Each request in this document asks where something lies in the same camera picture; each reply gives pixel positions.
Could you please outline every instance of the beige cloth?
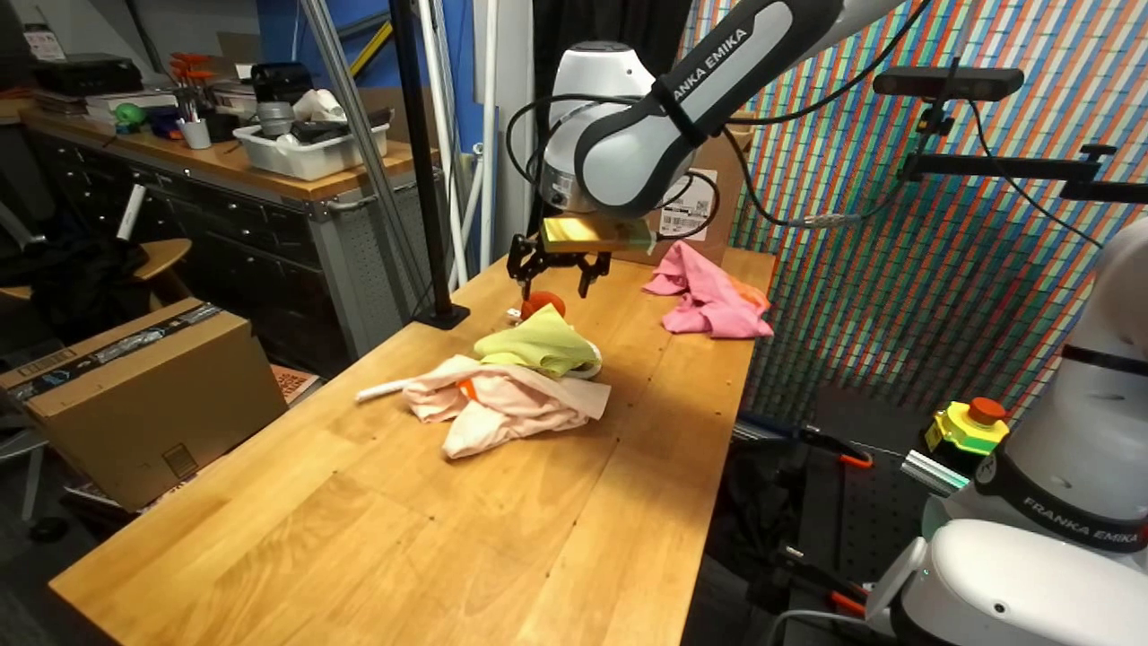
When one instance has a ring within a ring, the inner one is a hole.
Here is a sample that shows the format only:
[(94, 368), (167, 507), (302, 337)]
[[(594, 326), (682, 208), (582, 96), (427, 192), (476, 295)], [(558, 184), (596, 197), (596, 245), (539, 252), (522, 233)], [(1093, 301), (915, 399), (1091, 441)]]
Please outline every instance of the beige cloth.
[(518, 437), (603, 422), (609, 386), (554, 381), (523, 368), (485, 368), (470, 355), (454, 355), (430, 374), (401, 381), (401, 399), (419, 422), (454, 422), (442, 452), (444, 460), (467, 460)]

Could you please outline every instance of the pink cloth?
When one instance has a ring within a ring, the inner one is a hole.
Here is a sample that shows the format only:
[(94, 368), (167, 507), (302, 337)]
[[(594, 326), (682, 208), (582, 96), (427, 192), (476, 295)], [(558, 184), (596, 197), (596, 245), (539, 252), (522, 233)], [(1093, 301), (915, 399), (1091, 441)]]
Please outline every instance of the pink cloth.
[(676, 245), (655, 281), (649, 295), (682, 295), (680, 310), (671, 310), (662, 325), (671, 334), (712, 334), (712, 337), (768, 337), (777, 334), (761, 321), (761, 306), (747, 301), (731, 281), (688, 245)]

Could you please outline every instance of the striped panel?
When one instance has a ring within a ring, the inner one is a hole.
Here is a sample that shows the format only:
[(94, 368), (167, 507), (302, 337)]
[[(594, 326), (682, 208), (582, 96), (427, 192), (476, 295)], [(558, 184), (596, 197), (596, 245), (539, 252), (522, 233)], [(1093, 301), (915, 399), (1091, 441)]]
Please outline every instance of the striped panel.
[[(694, 47), (731, 5), (696, 0)], [(784, 117), (852, 80), (909, 17), (909, 9), (749, 100)], [(1022, 70), (1026, 87), (982, 103), (997, 156), (1075, 157), (1081, 144), (1121, 144), (1107, 181), (1148, 181), (1148, 5), (1126, 0), (932, 0), (891, 66)], [(867, 211), (918, 148), (924, 103), (867, 87), (824, 113), (759, 131), (755, 192), (787, 216)], [(931, 150), (981, 156), (976, 124), (956, 103), (956, 135)], [(1061, 184), (1022, 181), (1055, 216), (1108, 242), (1144, 216), (1136, 205), (1059, 202)], [(860, 391), (918, 413), (946, 399), (997, 395), (1026, 409), (1055, 370), (1059, 342), (1086, 298), (1093, 249), (1035, 211), (1003, 181), (931, 175), (892, 205), (840, 229), (779, 229), (747, 211), (739, 249), (777, 252), (779, 337), (763, 342), (747, 409), (803, 422), (824, 389)]]

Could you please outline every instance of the white robot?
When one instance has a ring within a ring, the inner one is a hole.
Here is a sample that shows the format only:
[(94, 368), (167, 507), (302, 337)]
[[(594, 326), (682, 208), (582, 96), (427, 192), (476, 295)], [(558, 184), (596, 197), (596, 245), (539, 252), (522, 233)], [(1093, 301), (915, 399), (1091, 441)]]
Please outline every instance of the white robot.
[[(547, 161), (598, 211), (641, 216), (761, 87), (896, 5), (742, 0), (663, 80), (631, 53), (571, 52), (558, 95), (634, 100), (554, 113)], [(1148, 218), (1107, 249), (1059, 376), (946, 507), (956, 520), (867, 595), (867, 629), (903, 643), (1148, 643)]]

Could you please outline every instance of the wooden tabletop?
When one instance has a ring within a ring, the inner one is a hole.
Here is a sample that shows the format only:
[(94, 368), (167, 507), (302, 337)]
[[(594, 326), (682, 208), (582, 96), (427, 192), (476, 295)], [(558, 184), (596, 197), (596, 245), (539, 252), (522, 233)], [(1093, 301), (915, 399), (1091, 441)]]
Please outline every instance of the wooden tabletop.
[[(334, 174), (322, 181), (290, 181), (290, 175), (273, 175), (261, 168), (248, 164), (248, 156), (238, 139), (205, 148), (205, 150), (187, 150), (183, 144), (171, 139), (157, 139), (150, 135), (137, 135), (137, 136), (115, 136), (112, 126), (102, 126), (94, 120), (77, 120), (77, 117), (48, 117), (48, 113), (23, 113), (24, 131), (34, 135), (48, 135), (59, 139), (73, 139), (81, 148), (94, 148), (103, 156), (119, 156), (119, 157), (134, 157), (145, 164), (161, 164), (169, 174), (181, 175), (200, 175), (200, 181), (214, 181), (214, 184), (240, 184), (248, 192), (261, 192), (261, 193), (284, 193), (296, 202), (328, 202), (338, 197), (344, 192), (365, 187), (365, 174), (362, 168), (350, 168), (350, 174)], [(406, 174), (414, 164), (408, 144), (401, 139), (389, 139), (389, 156), (385, 156), (385, 168), (389, 174)]]
[(145, 267), (137, 267), (137, 281), (155, 281), (161, 275), (169, 275), (171, 267), (181, 267), (192, 255), (192, 242), (187, 237), (167, 237), (167, 242), (145, 242)]
[[(724, 269), (768, 288), (777, 258)], [(444, 465), (444, 423), (354, 406), (503, 331), (497, 267), (462, 326), (397, 331), (51, 589), (124, 643), (682, 643), (755, 346), (671, 337), (646, 276), (539, 281), (605, 355), (598, 423)]]

